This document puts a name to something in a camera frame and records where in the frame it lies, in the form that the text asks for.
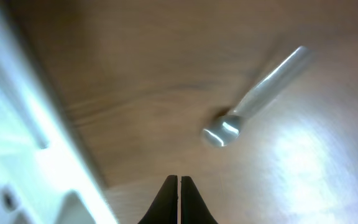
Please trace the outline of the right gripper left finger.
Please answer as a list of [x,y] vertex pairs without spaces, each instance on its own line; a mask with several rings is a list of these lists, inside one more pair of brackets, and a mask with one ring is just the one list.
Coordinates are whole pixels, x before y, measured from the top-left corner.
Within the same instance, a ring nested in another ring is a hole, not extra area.
[[169,175],[139,224],[177,224],[178,177]]

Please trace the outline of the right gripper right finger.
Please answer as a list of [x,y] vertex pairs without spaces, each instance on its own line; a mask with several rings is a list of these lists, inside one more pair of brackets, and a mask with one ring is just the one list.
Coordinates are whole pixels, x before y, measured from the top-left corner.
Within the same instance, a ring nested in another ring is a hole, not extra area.
[[181,177],[181,224],[218,224],[190,176]]

